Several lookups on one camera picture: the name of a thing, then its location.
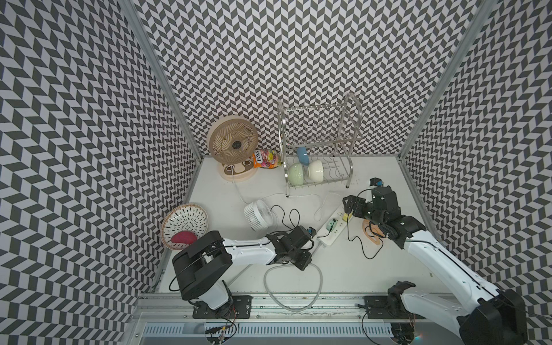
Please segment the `white power strip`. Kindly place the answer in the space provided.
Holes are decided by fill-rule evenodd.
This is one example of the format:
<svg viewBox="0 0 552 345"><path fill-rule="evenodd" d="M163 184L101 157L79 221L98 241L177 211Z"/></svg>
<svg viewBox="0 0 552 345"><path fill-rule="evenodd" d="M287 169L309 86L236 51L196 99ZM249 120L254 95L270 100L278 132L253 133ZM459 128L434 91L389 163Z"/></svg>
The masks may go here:
<svg viewBox="0 0 552 345"><path fill-rule="evenodd" d="M324 247L332 246L347 227L350 218L352 216L344 212L344 207L339 206L317 231L315 239Z"/></svg>

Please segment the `green plug adapter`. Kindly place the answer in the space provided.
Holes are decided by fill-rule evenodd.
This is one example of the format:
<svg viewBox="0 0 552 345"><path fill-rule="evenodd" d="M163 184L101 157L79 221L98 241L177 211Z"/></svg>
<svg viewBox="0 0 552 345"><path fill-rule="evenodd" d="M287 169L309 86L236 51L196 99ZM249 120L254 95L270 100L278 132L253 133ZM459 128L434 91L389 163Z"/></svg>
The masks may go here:
<svg viewBox="0 0 552 345"><path fill-rule="evenodd" d="M337 219L332 218L332 219L326 224L326 230L327 230L327 231L332 231L333 228L336 226L336 223L337 223Z"/></svg>

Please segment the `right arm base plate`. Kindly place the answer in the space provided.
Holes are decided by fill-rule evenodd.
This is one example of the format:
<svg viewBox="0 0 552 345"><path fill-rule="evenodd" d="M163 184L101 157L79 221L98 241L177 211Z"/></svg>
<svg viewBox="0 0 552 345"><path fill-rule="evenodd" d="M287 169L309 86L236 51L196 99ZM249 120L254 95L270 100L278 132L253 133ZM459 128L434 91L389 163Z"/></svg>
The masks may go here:
<svg viewBox="0 0 552 345"><path fill-rule="evenodd" d="M418 314L409 313L400 301L389 302L388 296L364 296L363 302L368 312L368 319L408 320L411 316L415 316L416 320L425 319Z"/></svg>

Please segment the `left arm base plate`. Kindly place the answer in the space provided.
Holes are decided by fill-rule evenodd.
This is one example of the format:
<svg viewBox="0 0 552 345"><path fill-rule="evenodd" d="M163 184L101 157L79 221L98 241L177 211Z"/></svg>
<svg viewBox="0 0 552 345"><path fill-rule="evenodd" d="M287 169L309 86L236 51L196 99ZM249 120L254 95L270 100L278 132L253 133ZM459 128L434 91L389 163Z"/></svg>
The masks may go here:
<svg viewBox="0 0 552 345"><path fill-rule="evenodd" d="M232 296L220 308L213 310L203 301L194 305L192 317L194 319L249 319L252 311L252 296Z"/></svg>

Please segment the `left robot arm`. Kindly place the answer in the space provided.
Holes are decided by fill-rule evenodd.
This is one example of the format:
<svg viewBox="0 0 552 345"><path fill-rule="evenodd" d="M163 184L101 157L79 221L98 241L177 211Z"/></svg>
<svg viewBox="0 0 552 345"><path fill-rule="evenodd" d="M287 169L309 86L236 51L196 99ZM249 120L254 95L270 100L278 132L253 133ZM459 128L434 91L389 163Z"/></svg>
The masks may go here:
<svg viewBox="0 0 552 345"><path fill-rule="evenodd" d="M315 236L314 228L302 226L248 241L225 239L219 231L210 231L172 259L177 291L183 300L199 300L216 311L231 300L222 280L230 267L291 264L303 271L312 262L305 246L314 243Z"/></svg>

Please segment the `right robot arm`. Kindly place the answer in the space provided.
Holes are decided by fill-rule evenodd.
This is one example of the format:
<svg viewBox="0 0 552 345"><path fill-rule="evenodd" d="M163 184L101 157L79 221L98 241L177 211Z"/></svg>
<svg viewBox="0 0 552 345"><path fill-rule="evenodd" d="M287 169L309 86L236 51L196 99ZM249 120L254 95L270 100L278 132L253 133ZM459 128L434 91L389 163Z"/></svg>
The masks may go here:
<svg viewBox="0 0 552 345"><path fill-rule="evenodd" d="M417 290L410 281L388 289L388 308L394 314L422 316L458 336L464 344L525 344L528 340L526 304L514 290L500 290L452 255L413 216L402 213L398 198L381 179L370 181L372 198L349 195L344 211L375 225L401 250L424 264L457 299Z"/></svg>

